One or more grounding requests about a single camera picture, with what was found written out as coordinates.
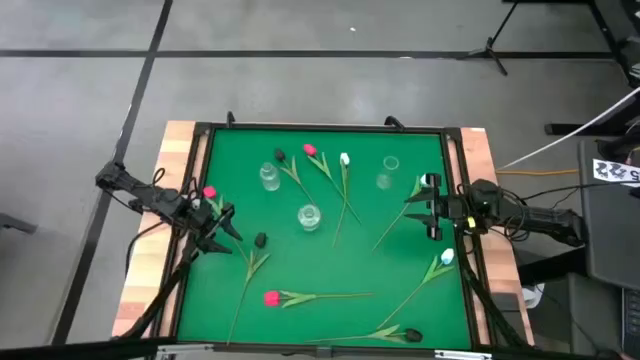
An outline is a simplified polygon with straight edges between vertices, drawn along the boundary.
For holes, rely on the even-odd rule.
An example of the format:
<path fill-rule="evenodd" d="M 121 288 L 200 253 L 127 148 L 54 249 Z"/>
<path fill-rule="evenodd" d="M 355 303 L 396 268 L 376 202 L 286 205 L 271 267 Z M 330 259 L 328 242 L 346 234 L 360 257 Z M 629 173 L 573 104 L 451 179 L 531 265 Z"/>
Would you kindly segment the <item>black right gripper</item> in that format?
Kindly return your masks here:
<path fill-rule="evenodd" d="M 424 175 L 424 187 L 415 190 L 405 200 L 406 203 L 426 201 L 426 208 L 430 211 L 426 214 L 406 214 L 407 218 L 420 221 L 426 226 L 427 236 L 433 240 L 441 240 L 440 219 L 448 219 L 455 226 L 466 219 L 468 213 L 464 198 L 459 195 L 442 195 L 440 193 L 441 176 L 435 173 Z"/>

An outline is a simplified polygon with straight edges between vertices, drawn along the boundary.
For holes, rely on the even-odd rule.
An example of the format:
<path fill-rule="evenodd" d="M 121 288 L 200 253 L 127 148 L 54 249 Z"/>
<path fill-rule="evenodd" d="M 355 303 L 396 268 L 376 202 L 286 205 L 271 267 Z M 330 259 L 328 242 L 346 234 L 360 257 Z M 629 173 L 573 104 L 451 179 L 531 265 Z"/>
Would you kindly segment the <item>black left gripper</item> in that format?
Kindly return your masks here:
<path fill-rule="evenodd" d="M 234 215 L 235 207 L 231 203 L 225 203 L 222 213 L 218 215 L 207 201 L 183 199 L 176 221 L 193 236 L 194 246 L 202 253 L 232 254 L 232 250 L 219 244 L 215 236 L 221 229 L 235 240 L 243 241 L 242 236 L 231 223 Z"/>

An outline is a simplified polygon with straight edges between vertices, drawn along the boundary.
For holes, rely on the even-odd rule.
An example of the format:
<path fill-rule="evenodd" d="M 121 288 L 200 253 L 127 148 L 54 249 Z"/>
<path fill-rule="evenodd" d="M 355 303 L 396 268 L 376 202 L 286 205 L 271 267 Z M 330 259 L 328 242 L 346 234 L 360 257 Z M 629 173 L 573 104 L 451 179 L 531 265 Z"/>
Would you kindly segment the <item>black artificial tulip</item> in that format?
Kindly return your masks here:
<path fill-rule="evenodd" d="M 393 325 L 391 327 L 377 330 L 367 335 L 315 339 L 315 340 L 309 340 L 309 343 L 362 340 L 362 339 L 381 340 L 381 341 L 405 344 L 405 343 L 419 343 L 423 340 L 423 335 L 420 331 L 416 329 L 406 328 L 402 330 L 399 325 Z"/>
<path fill-rule="evenodd" d="M 288 158 L 285 152 L 280 148 L 275 149 L 274 157 L 277 160 L 277 162 L 281 164 L 280 169 L 284 171 L 294 182 L 298 184 L 301 191 L 306 195 L 309 201 L 313 205 L 315 205 L 316 204 L 315 200 L 312 198 L 309 191 L 303 185 L 301 178 L 298 174 L 296 158 L 294 156 L 292 156 L 291 158 Z"/>
<path fill-rule="evenodd" d="M 241 294 L 239 297 L 239 301 L 234 312 L 233 320 L 229 328 L 229 333 L 227 336 L 227 340 L 225 342 L 226 345 L 229 345 L 233 338 L 233 335 L 236 329 L 236 324 L 239 318 L 240 310 L 243 305 L 251 280 L 253 279 L 255 274 L 259 271 L 259 269 L 262 267 L 262 265 L 270 257 L 268 253 L 264 253 L 264 254 L 261 253 L 261 251 L 265 248 L 267 241 L 268 241 L 268 237 L 264 232 L 258 233 L 254 239 L 255 250 L 251 250 L 249 255 L 246 255 L 246 253 L 244 252 L 243 248 L 240 245 L 237 246 L 238 250 L 241 252 L 241 255 L 243 256 L 246 262 L 246 275 L 245 275 L 245 280 L 241 290 Z"/>

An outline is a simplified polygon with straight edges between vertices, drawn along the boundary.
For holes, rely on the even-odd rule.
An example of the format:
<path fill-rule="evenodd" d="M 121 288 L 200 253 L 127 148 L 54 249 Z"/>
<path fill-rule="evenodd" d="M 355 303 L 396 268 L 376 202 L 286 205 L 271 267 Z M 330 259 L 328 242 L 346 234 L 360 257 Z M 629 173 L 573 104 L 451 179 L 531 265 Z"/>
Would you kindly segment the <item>red artificial tulip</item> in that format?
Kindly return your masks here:
<path fill-rule="evenodd" d="M 338 194 L 342 197 L 342 179 L 341 184 L 338 184 L 334 179 L 331 169 L 329 167 L 329 163 L 327 157 L 324 152 L 319 152 L 318 149 L 311 144 L 305 144 L 303 146 L 303 151 L 307 158 L 330 180 L 333 184 L 334 188 L 337 190 Z M 351 205 L 349 200 L 349 175 L 348 175 L 348 204 L 347 209 L 351 212 L 351 214 L 355 217 L 358 223 L 362 223 L 359 215 L 355 211 L 354 207 Z"/>
<path fill-rule="evenodd" d="M 372 293 L 354 293 L 354 294 L 307 294 L 295 293 L 283 290 L 273 290 L 264 293 L 264 304 L 267 307 L 288 308 L 306 302 L 319 299 L 347 299 L 356 297 L 368 297 Z"/>
<path fill-rule="evenodd" d="M 219 195 L 217 190 L 213 186 L 204 187 L 203 190 L 202 190 L 202 194 L 203 194 L 205 200 L 211 205 L 211 207 L 215 211 L 215 213 L 220 215 L 222 213 L 222 210 L 223 210 L 223 207 L 224 207 L 224 204 L 225 204 L 224 196 L 223 195 Z M 239 245 L 239 242 L 237 240 L 235 240 L 234 244 L 238 248 L 238 250 L 239 250 L 240 254 L 242 255 L 243 259 L 245 260 L 245 262 L 249 263 L 249 258 L 247 257 L 247 255 L 244 252 L 244 250 L 242 249 L 242 247 Z"/>

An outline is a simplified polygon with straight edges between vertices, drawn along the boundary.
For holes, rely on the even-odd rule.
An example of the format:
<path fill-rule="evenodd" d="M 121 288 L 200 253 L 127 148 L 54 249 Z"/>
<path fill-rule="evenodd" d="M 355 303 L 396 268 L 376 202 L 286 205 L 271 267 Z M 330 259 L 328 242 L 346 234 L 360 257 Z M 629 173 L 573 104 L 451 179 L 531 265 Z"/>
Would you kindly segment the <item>white artificial tulip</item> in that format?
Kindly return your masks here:
<path fill-rule="evenodd" d="M 340 160 L 340 167 L 341 167 L 343 203 L 342 203 L 341 212 L 339 215 L 339 220 L 338 220 L 337 228 L 336 228 L 333 243 L 332 243 L 333 247 L 335 247 L 338 242 L 340 231 L 341 231 L 342 224 L 345 217 L 345 213 L 347 210 L 347 204 L 348 204 L 348 175 L 349 175 L 348 167 L 350 163 L 349 155 L 343 152 L 340 154 L 339 160 Z"/>
<path fill-rule="evenodd" d="M 452 248 L 445 249 L 439 256 L 435 256 L 427 268 L 422 280 L 416 288 L 377 326 L 381 330 L 428 282 L 452 270 L 451 263 L 455 258 Z"/>
<path fill-rule="evenodd" d="M 424 178 L 424 176 L 417 176 L 415 178 L 414 187 L 413 187 L 411 193 L 409 194 L 410 197 L 417 195 L 420 192 L 420 190 L 423 188 L 423 178 Z M 382 232 L 382 234 L 380 235 L 380 237 L 376 241 L 375 245 L 371 249 L 372 252 L 374 252 L 380 246 L 380 244 L 385 239 L 385 237 L 395 227 L 395 225 L 399 221 L 399 219 L 405 214 L 405 212 L 407 211 L 409 206 L 410 206 L 410 203 L 407 203 L 407 202 L 404 203 L 404 205 L 401 208 L 401 210 L 398 212 L 398 214 L 395 216 L 395 218 L 386 227 L 386 229 Z"/>

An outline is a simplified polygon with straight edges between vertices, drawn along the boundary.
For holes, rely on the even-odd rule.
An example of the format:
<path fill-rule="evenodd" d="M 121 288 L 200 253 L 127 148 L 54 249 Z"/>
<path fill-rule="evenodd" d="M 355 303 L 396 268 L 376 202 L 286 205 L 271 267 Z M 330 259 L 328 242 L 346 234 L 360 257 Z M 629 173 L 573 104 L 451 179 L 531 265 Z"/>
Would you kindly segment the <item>slim glass flask vase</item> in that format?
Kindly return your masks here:
<path fill-rule="evenodd" d="M 390 189 L 393 185 L 393 176 L 399 168 L 399 159 L 388 155 L 382 160 L 382 168 L 376 176 L 376 185 L 381 190 Z"/>

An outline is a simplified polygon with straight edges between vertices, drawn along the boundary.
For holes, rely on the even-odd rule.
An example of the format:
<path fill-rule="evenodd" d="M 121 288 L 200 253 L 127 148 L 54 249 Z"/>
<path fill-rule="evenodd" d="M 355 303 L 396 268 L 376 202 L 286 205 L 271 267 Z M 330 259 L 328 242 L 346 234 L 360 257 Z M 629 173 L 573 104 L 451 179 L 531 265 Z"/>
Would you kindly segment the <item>ribbed glass bottle vase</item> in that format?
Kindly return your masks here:
<path fill-rule="evenodd" d="M 277 191 L 280 187 L 280 177 L 278 168 L 270 162 L 262 164 L 259 176 L 263 187 L 270 192 Z"/>

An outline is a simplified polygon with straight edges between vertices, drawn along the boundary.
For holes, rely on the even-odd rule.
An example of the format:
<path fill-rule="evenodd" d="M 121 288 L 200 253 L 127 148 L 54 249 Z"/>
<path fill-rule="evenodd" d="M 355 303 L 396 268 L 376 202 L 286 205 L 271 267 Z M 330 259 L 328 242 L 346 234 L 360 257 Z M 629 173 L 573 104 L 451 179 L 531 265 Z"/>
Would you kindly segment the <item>diamond-cut glass vase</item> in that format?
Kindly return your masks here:
<path fill-rule="evenodd" d="M 299 209 L 297 218 L 305 231 L 312 232 L 319 226 L 321 212 L 316 205 L 307 204 Z"/>

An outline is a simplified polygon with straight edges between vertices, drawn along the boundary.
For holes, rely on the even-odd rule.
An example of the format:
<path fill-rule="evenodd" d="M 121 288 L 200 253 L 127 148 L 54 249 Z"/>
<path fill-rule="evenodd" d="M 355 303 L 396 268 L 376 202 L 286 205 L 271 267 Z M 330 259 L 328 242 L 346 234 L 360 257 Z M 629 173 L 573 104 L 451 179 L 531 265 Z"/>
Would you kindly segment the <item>black tripod stand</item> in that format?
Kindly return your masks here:
<path fill-rule="evenodd" d="M 483 48 L 474 49 L 474 50 L 471 50 L 469 52 L 464 53 L 461 57 L 459 57 L 459 60 L 480 59 L 480 58 L 491 59 L 491 60 L 494 61 L 495 65 L 498 68 L 499 73 L 502 76 L 507 76 L 508 75 L 508 72 L 507 72 L 506 68 L 503 66 L 500 58 L 498 57 L 498 55 L 496 54 L 496 52 L 494 50 L 494 44 L 495 44 L 497 38 L 502 33 L 504 27 L 506 26 L 506 24 L 510 20 L 512 14 L 514 13 L 516 7 L 518 6 L 518 4 L 520 2 L 520 0 L 508 0 L 508 1 L 511 3 L 511 7 L 510 7 L 509 11 L 507 12 L 505 17 L 503 18 L 503 20 L 500 23 L 499 27 L 497 28 L 496 32 L 492 36 L 489 36 L 487 38 L 484 47 Z"/>

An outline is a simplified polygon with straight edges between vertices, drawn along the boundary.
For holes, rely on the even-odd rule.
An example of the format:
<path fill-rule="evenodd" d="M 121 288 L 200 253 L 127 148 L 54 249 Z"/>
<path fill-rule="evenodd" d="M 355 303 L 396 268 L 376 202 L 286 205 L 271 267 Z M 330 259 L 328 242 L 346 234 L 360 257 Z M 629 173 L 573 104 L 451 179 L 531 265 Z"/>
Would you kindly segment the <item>black stand base bar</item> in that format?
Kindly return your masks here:
<path fill-rule="evenodd" d="M 622 136 L 629 130 L 629 126 L 590 125 L 568 123 L 548 123 L 544 125 L 544 132 L 550 136 Z"/>

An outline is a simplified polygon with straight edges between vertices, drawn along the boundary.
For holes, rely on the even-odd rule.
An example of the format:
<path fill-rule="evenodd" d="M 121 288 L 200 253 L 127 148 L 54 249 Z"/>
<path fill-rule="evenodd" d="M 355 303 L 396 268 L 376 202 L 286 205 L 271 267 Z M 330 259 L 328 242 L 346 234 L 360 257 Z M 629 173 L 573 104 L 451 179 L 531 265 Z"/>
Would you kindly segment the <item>white printed marker sheet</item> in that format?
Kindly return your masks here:
<path fill-rule="evenodd" d="M 597 180 L 640 187 L 640 167 L 600 159 L 594 159 L 592 165 L 593 177 Z"/>

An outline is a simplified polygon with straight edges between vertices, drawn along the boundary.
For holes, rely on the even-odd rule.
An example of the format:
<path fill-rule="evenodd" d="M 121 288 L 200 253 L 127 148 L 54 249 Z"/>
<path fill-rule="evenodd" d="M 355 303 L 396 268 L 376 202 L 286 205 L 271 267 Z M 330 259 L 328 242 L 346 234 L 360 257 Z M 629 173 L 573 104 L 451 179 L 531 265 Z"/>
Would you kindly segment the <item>dark furniture foot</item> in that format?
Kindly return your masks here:
<path fill-rule="evenodd" d="M 0 229 L 14 229 L 32 235 L 38 226 L 0 212 Z"/>

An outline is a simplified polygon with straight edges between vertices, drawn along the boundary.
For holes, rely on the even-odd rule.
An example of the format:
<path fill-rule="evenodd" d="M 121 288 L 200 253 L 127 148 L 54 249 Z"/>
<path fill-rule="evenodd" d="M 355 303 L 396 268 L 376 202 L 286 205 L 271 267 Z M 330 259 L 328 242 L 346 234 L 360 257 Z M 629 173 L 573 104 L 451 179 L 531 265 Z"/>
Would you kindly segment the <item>black laptop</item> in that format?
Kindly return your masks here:
<path fill-rule="evenodd" d="M 640 291 L 622 290 L 622 349 L 640 360 Z"/>

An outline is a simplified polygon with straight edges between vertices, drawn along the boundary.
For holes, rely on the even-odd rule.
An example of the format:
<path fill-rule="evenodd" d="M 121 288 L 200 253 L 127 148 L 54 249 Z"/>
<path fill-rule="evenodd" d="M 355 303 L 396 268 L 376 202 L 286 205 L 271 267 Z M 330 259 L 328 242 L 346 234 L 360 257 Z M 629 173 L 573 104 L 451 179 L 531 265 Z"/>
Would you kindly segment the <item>silver metal bracket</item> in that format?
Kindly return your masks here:
<path fill-rule="evenodd" d="M 213 351 L 214 345 L 206 343 L 161 345 L 157 348 L 154 360 L 175 360 L 179 355 Z"/>
<path fill-rule="evenodd" d="M 444 360 L 493 360 L 493 355 L 482 352 L 435 350 L 434 358 Z"/>

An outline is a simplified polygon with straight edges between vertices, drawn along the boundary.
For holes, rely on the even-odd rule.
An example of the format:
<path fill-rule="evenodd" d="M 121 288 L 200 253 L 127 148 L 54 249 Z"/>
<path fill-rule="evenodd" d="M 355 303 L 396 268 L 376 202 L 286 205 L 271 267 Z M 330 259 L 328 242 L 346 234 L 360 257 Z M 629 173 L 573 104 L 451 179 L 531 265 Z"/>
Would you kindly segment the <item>black table frame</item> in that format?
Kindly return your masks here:
<path fill-rule="evenodd" d="M 430 127 L 405 126 L 403 132 L 381 125 L 314 124 L 314 123 L 264 123 L 236 122 L 234 128 L 227 128 L 226 122 L 176 121 L 167 122 L 155 166 L 167 172 L 164 184 L 170 187 L 183 185 L 191 175 L 203 178 L 206 160 L 213 156 L 215 135 L 220 129 L 234 131 L 309 131 L 313 133 L 357 134 L 380 133 L 397 135 L 436 135 L 439 138 L 449 185 L 462 183 L 471 178 L 480 178 L 493 172 L 488 138 L 482 128 L 472 127 Z M 112 333 L 123 334 L 131 328 L 135 320 L 149 307 L 153 295 L 165 285 L 178 262 L 178 251 L 182 248 L 182 237 L 169 229 L 151 229 L 148 236 L 153 244 L 148 253 L 133 255 L 134 270 L 125 278 L 125 285 L 119 301 Z M 520 295 L 516 260 L 507 242 L 496 234 L 474 236 L 469 241 L 474 251 L 469 258 L 469 267 L 484 288 L 487 297 L 496 294 Z M 498 326 L 497 315 L 487 310 L 483 302 L 469 284 L 463 286 L 468 301 L 467 315 L 471 319 L 472 343 L 466 350 L 491 353 L 493 360 L 524 360 L 525 351 L 508 342 Z M 219 353 L 279 354 L 286 356 L 309 356 L 318 360 L 345 360 L 349 356 L 381 356 L 391 359 L 404 357 L 434 358 L 435 350 L 393 350 L 382 347 L 348 347 L 338 345 L 268 345 L 215 343 L 214 351 Z"/>

